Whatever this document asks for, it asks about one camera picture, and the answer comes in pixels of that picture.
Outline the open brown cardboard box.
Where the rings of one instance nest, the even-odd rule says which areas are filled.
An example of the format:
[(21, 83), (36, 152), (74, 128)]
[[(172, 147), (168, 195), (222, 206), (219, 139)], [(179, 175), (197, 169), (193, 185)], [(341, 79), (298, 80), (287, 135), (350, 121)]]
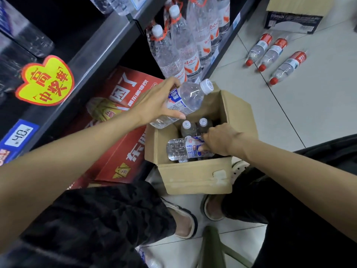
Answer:
[[(258, 131), (252, 107), (243, 99), (213, 82), (214, 90), (204, 99), (199, 110), (186, 117), (198, 122), (207, 117), (216, 124), (228, 123), (238, 132), (258, 139)], [(232, 191), (232, 157), (215, 157), (178, 163), (169, 160), (166, 146), (169, 140), (181, 136), (183, 120), (163, 129), (146, 127), (145, 160), (156, 164), (169, 195), (181, 194), (228, 194)]]

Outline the clear blue-label water bottle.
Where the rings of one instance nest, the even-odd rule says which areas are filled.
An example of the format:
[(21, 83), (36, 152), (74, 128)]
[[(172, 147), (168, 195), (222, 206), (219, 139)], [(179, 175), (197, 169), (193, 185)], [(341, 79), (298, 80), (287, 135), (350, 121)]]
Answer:
[(185, 120), (181, 125), (181, 135), (183, 138), (197, 136), (197, 126), (195, 122)]
[(171, 139), (166, 145), (168, 159), (171, 161), (188, 162), (191, 159), (211, 158), (215, 154), (209, 151), (199, 151), (204, 144), (201, 136), (187, 136)]
[(197, 136), (201, 136), (204, 133), (207, 133), (209, 128), (213, 127), (213, 122), (211, 119), (202, 117), (197, 123)]
[(178, 88), (170, 91), (165, 101), (168, 109), (177, 110), (185, 116), (197, 111), (206, 95), (213, 92), (214, 86), (209, 79), (200, 83), (184, 82)]

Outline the black store shelf unit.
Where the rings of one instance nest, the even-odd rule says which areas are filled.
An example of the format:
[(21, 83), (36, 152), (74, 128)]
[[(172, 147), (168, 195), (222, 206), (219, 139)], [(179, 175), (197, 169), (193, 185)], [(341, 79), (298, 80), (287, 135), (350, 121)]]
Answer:
[(14, 94), (0, 103), (0, 141), (23, 119), (40, 126), (17, 156), (50, 143), (63, 136), (84, 105), (100, 90), (105, 79), (118, 65), (163, 79), (149, 51), (145, 28), (155, 19), (163, 20), (165, 0), (146, 0), (139, 11), (119, 16), (116, 12), (104, 16), (90, 0), (76, 13), (62, 9), (62, 16), (72, 16), (75, 29), (55, 40), (52, 54), (61, 58), (71, 69), (74, 91), (56, 106), (38, 106), (21, 101)]

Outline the clear bottles with pale label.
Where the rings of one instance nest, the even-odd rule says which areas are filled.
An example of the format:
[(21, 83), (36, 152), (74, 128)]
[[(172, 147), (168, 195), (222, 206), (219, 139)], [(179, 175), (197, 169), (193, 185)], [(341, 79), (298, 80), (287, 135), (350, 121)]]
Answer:
[(90, 0), (103, 14), (115, 11), (119, 16), (126, 16), (140, 10), (146, 0)]

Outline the person's left forearm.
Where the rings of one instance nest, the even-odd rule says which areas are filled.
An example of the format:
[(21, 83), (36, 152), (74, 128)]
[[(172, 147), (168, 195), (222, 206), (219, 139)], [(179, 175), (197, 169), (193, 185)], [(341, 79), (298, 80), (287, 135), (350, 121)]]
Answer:
[(0, 253), (105, 151), (145, 123), (131, 109), (0, 166)]

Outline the person's right slipper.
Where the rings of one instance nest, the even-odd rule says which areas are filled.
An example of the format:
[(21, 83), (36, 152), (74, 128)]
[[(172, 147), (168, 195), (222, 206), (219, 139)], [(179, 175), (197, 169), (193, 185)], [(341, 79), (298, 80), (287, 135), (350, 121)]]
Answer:
[[(232, 175), (231, 183), (234, 184), (235, 180), (244, 172), (248, 167), (249, 163), (240, 160), (233, 163), (232, 165)], [(225, 194), (207, 194), (203, 197), (201, 202), (201, 212), (211, 221), (221, 221), (225, 218), (222, 210), (221, 204), (225, 197)]]

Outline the closed cardboard carton dark print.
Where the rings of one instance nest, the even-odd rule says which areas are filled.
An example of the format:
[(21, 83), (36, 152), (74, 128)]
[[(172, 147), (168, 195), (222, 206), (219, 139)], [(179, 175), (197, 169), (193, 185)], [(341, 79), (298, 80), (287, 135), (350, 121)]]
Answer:
[(334, 3), (335, 0), (270, 0), (264, 28), (313, 34)]

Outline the red-cap red-label water bottle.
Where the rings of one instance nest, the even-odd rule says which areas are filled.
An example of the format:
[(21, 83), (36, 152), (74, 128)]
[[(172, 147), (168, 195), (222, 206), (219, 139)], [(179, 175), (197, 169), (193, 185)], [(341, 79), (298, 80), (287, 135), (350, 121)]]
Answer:
[(284, 48), (288, 45), (288, 35), (280, 36), (278, 39), (275, 40), (273, 45), (268, 49), (268, 51), (263, 56), (261, 63), (258, 67), (259, 72), (265, 71), (269, 68), (273, 63), (277, 61), (280, 57), (281, 53), (283, 52)]
[(272, 40), (272, 32), (263, 33), (257, 43), (249, 51), (245, 61), (245, 66), (250, 67), (251, 65), (253, 65), (253, 63), (259, 61), (264, 56)]
[(307, 55), (307, 50), (300, 50), (293, 53), (271, 75), (269, 85), (276, 85), (290, 76), (307, 59)]

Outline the large orange-label water bottle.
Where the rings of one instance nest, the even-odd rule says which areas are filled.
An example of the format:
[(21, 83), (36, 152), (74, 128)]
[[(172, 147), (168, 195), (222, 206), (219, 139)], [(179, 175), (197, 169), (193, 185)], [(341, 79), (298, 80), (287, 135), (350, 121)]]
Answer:
[(147, 37), (150, 51), (163, 76), (166, 79), (175, 77), (180, 83), (186, 82), (188, 78), (180, 54), (162, 26), (153, 24), (147, 31)]
[(201, 67), (210, 63), (212, 56), (208, 0), (188, 0), (186, 20), (197, 45)]
[(209, 24), (210, 24), (210, 38), (212, 54), (216, 51), (219, 39), (219, 14), (217, 0), (207, 0)]
[(195, 82), (202, 72), (202, 67), (192, 31), (178, 5), (172, 5), (169, 14), (171, 17), (171, 40), (179, 52), (188, 81)]
[(230, 27), (230, 0), (217, 0), (219, 40), (222, 40)]

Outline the blue shelf price tag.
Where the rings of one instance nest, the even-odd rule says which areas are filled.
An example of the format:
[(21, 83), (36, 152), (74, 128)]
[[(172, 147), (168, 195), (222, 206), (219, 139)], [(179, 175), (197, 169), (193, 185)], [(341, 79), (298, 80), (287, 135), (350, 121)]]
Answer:
[(15, 159), (39, 128), (37, 124), (19, 119), (0, 141), (0, 166)]

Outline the person's right hand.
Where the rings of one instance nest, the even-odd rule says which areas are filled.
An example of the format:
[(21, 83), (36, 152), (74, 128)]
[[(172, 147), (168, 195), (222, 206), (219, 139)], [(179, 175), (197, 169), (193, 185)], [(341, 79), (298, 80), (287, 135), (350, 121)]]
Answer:
[(211, 127), (209, 130), (215, 131), (215, 154), (235, 157), (243, 155), (242, 139), (244, 134), (242, 132), (236, 131), (228, 123), (223, 123), (221, 125)]

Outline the shrink-wrapped water bottle pack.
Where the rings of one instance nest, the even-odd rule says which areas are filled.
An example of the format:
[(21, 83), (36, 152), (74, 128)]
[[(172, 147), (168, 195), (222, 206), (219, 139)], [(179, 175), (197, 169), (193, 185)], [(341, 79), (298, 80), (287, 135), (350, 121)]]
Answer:
[(0, 32), (0, 91), (15, 91), (22, 83), (22, 68), (37, 58)]
[(0, 31), (38, 58), (54, 49), (53, 41), (6, 0), (0, 0)]

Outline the person's left hand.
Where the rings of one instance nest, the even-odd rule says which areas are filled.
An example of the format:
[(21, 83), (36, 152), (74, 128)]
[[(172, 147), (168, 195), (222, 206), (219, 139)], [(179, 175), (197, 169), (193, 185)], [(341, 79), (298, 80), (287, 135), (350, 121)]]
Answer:
[(177, 78), (169, 77), (145, 92), (140, 101), (128, 112), (133, 117), (135, 124), (137, 126), (146, 125), (163, 116), (162, 109), (167, 109), (164, 104), (170, 91), (180, 85)]

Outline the yellow heart-shaped promo sign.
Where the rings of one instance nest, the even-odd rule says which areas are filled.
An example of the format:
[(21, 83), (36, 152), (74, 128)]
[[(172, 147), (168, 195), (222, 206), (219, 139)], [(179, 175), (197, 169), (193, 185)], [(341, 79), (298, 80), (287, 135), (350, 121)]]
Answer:
[(55, 55), (47, 56), (43, 63), (27, 64), (21, 77), (24, 82), (16, 89), (15, 96), (39, 106), (59, 105), (75, 87), (69, 66)]

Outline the person's right forearm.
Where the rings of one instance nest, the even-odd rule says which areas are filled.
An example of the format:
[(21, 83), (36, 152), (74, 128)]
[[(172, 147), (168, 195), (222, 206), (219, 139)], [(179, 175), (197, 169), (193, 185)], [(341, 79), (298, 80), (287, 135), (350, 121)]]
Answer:
[(247, 137), (234, 135), (230, 154), (275, 180), (347, 237), (357, 242), (357, 176)]

